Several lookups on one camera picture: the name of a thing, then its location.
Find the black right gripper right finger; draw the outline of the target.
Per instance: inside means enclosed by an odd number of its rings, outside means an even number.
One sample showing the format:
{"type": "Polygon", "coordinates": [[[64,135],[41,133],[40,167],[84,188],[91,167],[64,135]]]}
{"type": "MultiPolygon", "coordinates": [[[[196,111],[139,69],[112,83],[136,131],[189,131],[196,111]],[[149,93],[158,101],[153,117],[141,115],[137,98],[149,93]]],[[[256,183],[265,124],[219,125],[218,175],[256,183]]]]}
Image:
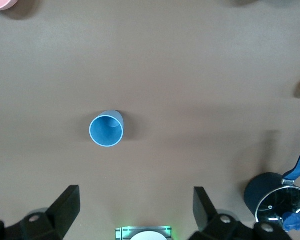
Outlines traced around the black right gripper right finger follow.
{"type": "Polygon", "coordinates": [[[280,227],[268,222],[257,222],[249,228],[228,214],[219,214],[203,187],[193,189],[193,215],[198,227],[193,240],[289,240],[280,227]]]}

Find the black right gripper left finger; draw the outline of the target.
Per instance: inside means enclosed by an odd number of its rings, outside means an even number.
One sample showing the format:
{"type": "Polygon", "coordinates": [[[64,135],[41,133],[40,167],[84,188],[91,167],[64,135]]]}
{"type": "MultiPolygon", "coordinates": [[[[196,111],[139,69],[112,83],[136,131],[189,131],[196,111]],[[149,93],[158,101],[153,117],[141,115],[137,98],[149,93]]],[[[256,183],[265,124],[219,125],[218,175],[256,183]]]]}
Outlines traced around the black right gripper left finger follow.
{"type": "Polygon", "coordinates": [[[79,212],[79,186],[70,185],[49,208],[34,210],[9,227],[0,221],[0,240],[62,240],[79,212]]]}

